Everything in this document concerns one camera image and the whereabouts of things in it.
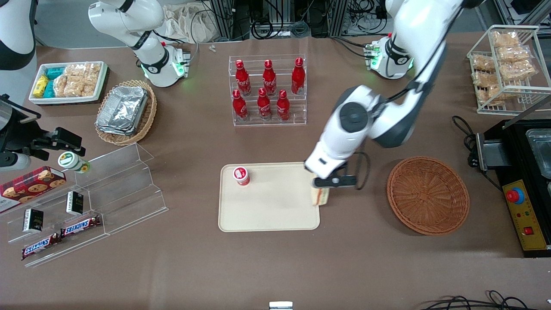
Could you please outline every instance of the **blue package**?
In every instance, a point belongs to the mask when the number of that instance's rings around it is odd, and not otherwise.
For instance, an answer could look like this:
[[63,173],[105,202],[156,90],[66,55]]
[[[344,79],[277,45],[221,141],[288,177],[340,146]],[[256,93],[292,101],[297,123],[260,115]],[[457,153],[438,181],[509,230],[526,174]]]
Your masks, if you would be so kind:
[[48,79],[55,79],[56,77],[62,75],[64,70],[65,68],[63,67],[49,68],[48,70],[46,70],[46,77]]
[[53,81],[49,81],[44,90],[44,95],[42,98],[55,98],[56,93],[53,91]]

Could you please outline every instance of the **coca-cola bottle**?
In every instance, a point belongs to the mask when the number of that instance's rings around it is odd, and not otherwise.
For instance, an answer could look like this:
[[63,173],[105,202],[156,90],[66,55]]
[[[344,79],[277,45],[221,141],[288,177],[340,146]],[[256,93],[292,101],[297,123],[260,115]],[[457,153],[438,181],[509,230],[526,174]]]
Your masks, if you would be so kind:
[[301,57],[295,59],[295,68],[291,74],[291,92],[295,95],[304,94],[304,80],[306,78],[306,72],[304,72],[304,68],[302,67],[303,64],[304,59]]
[[240,122],[248,121],[249,120],[249,114],[247,112],[247,105],[245,103],[245,100],[241,97],[241,93],[239,90],[235,89],[232,93],[232,96],[234,97],[234,111],[235,115],[237,115],[237,120]]
[[265,121],[269,121],[272,118],[272,111],[270,111],[270,98],[266,95],[266,88],[261,87],[258,90],[258,111],[260,112],[260,118]]
[[266,88],[267,95],[269,97],[276,93],[276,73],[272,68],[272,61],[267,59],[264,61],[264,74],[262,79],[264,80],[264,88]]
[[251,80],[249,79],[249,73],[245,70],[243,60],[239,59],[235,61],[235,79],[237,80],[237,87],[243,96],[251,94]]
[[277,99],[277,116],[281,122],[289,120],[289,99],[285,89],[279,91],[279,99]]

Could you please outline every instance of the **brown table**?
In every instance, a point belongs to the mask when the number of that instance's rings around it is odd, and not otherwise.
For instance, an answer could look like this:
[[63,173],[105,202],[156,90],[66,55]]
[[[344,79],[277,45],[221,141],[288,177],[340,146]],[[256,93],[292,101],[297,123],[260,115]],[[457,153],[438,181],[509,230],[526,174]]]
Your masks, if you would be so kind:
[[[551,261],[520,258],[502,193],[467,165],[463,133],[450,119],[463,116],[475,131],[501,119],[474,111],[465,54],[480,35],[449,36],[447,60],[413,136],[393,149],[369,141],[372,167],[365,189],[332,190],[313,231],[220,231],[220,169],[228,163],[302,161],[341,91],[366,84],[391,95],[406,81],[386,81],[366,71],[359,57],[329,39],[248,40],[216,44],[216,53],[203,46],[190,78],[155,88],[159,110],[141,142],[155,156],[153,179],[170,211],[36,268],[23,267],[21,250],[4,239],[0,308],[241,310],[291,300],[296,309],[418,309],[421,302],[444,295],[485,300],[488,289],[517,296],[531,307],[548,307]],[[144,79],[130,49],[37,52],[39,63],[103,60],[112,69],[109,88]],[[294,53],[309,58],[308,124],[234,128],[228,57]],[[40,124],[81,135],[91,159],[117,148],[97,137],[97,108],[38,108],[44,114]],[[49,164],[56,165],[57,155],[52,152]],[[438,158],[463,178],[471,211],[457,232],[420,236],[392,213],[387,176],[399,160],[411,156]],[[33,160],[33,167],[42,164]],[[6,173],[0,179],[14,176]]]

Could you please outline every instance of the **red cookie box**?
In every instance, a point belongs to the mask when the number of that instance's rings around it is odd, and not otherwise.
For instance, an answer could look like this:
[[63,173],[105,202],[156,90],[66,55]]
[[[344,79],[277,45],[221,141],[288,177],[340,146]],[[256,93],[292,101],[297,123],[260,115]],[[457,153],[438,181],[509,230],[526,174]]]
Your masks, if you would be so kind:
[[65,174],[43,166],[2,185],[0,213],[36,198],[67,182]]

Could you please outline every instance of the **wicker basket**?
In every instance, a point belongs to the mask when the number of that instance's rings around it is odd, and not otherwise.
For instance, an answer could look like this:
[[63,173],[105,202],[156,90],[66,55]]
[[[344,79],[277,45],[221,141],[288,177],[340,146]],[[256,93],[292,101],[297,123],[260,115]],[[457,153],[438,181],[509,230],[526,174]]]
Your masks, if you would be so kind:
[[449,234],[469,213],[469,193],[459,175],[430,157],[398,163],[388,177],[387,196],[400,221],[425,235]]
[[[151,128],[151,125],[153,124],[153,119],[155,118],[155,113],[157,112],[157,99],[155,98],[155,93],[153,93],[153,90],[151,89],[151,87],[142,81],[135,81],[135,80],[127,81],[127,82],[122,82],[117,86],[130,86],[130,87],[140,86],[146,89],[148,92],[146,106],[145,106],[145,109],[143,110],[142,119],[140,120],[140,123],[138,126],[138,132],[135,135],[133,136],[114,135],[112,133],[106,133],[106,132],[100,131],[96,127],[96,132],[98,133],[98,135],[103,141],[113,143],[118,146],[125,146],[125,145],[130,145],[132,143],[138,142],[141,139],[143,139],[143,137],[145,137],[145,135]],[[103,109],[105,102],[107,101],[107,97],[109,97],[109,95],[111,94],[113,89],[115,89],[115,87],[113,87],[104,97],[103,101],[101,102],[98,115]]]

